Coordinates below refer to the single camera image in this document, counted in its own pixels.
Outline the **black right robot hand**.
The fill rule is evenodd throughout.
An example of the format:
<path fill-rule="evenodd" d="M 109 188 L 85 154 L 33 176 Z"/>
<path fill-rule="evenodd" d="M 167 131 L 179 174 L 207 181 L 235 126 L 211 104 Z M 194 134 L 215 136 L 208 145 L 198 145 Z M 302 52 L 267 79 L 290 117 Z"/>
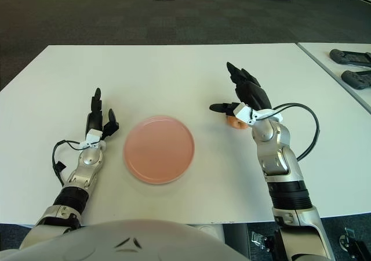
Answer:
<path fill-rule="evenodd" d="M 245 103 L 255 111 L 272 109 L 265 90 L 254 76 L 243 68 L 235 67 L 230 62 L 227 62 L 227 70 L 230 73 L 232 82 L 235 84 L 235 93 L 241 103 Z M 234 117 L 234 110 L 238 106 L 239 103 L 216 103 L 211 104 L 209 110 Z"/>

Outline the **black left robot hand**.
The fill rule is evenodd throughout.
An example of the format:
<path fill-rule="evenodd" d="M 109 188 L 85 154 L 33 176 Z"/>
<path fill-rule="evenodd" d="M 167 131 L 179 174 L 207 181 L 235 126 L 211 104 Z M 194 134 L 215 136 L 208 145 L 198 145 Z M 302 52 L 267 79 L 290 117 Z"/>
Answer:
<path fill-rule="evenodd" d="M 86 131 L 97 130 L 102 133 L 101 140 L 112 136 L 118 129 L 119 123 L 117 122 L 113 109 L 108 111 L 108 122 L 103 126 L 103 112 L 102 112 L 102 101 L 101 101 L 101 89 L 97 88 L 91 99 L 90 113 L 87 117 Z"/>

